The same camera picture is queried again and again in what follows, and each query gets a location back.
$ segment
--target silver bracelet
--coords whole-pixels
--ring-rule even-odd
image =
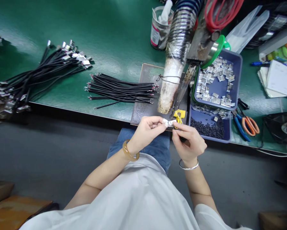
[[[181,162],[182,162],[182,161],[183,161],[183,160],[180,159],[180,161],[179,161],[179,166],[181,167],[181,169],[184,169],[184,170],[193,170],[193,169],[195,169],[196,167],[199,166],[199,161],[198,161],[198,163],[197,163],[195,166],[193,166],[192,168],[184,168],[183,166],[181,166]]]

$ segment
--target white cable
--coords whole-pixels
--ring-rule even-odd
[[[176,115],[178,116],[179,120],[182,122],[182,119],[180,118],[180,116],[178,115],[178,113],[175,111]]]
[[[257,151],[262,152],[262,153],[265,153],[265,154],[268,154],[268,155],[271,155],[271,156],[274,156],[274,157],[287,157],[287,155],[284,155],[284,156],[283,156],[283,155],[280,155],[280,156],[279,156],[279,155],[275,155],[275,154],[267,153],[267,152],[264,152],[264,151],[262,151],[262,150],[258,150],[258,149],[257,149]]]

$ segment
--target blue-handled pliers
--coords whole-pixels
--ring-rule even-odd
[[[236,124],[236,126],[237,126],[237,128],[238,128],[240,134],[242,135],[242,137],[243,137],[246,141],[251,142],[250,139],[248,138],[248,136],[247,136],[247,135],[245,134],[245,132],[243,131],[243,128],[242,128],[242,126],[241,126],[241,124],[240,124],[240,122],[242,121],[242,117],[237,113],[236,110],[231,111],[231,112],[232,112],[232,114],[233,114],[235,124]]]

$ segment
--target yellow clamp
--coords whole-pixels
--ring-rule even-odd
[[[174,112],[174,117],[176,118],[176,121],[180,124],[183,124],[182,119],[185,118],[186,111],[185,110],[176,110]]]

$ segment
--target blue plastic tray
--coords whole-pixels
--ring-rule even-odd
[[[189,110],[190,110],[189,111],[190,112],[189,120],[188,120],[189,126],[190,126],[191,117],[195,121],[198,121],[198,122],[202,121],[202,123],[204,125],[206,125],[207,123],[209,123],[210,125],[213,125],[215,123],[215,121],[213,120],[214,116],[208,115],[208,114],[200,112],[200,111],[193,110],[191,104],[189,106]],[[207,140],[211,140],[211,141],[229,143],[231,141],[231,120],[232,120],[231,117],[229,119],[223,120],[223,128],[224,128],[223,139],[218,139],[218,138],[204,136],[204,135],[201,135],[201,137],[204,139],[207,139]]]
[[[233,63],[233,74],[235,75],[235,80],[232,82],[233,88],[231,89],[230,93],[227,93],[228,80],[225,79],[224,81],[219,82],[217,78],[215,78],[213,83],[207,84],[207,86],[209,88],[210,95],[212,93],[216,93],[219,95],[219,97],[222,97],[222,96],[226,96],[226,94],[229,94],[232,97],[232,103],[235,103],[235,106],[226,107],[226,106],[222,106],[219,104],[215,104],[215,103],[204,101],[200,98],[197,98],[196,89],[198,86],[198,80],[199,80],[198,77],[196,79],[195,88],[193,90],[194,98],[198,103],[207,104],[213,107],[232,111],[237,108],[238,91],[239,91],[240,75],[242,72],[243,58],[238,53],[235,53],[229,50],[222,50],[219,56]]]

